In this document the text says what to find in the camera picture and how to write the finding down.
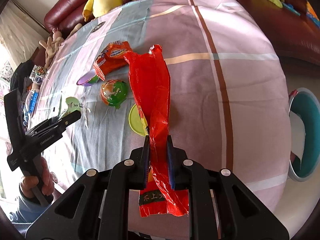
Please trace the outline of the left forearm blue sleeve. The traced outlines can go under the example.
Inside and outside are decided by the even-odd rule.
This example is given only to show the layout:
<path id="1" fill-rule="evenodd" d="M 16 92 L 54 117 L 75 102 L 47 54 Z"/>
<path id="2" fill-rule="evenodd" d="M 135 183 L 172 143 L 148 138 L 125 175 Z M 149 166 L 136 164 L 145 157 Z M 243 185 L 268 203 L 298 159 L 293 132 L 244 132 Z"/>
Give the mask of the left forearm blue sleeve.
<path id="1" fill-rule="evenodd" d="M 37 198 L 27 198 L 21 189 L 19 191 L 16 208 L 9 212 L 9 220 L 12 223 L 33 223 L 51 206 L 41 206 L 35 202 Z"/>

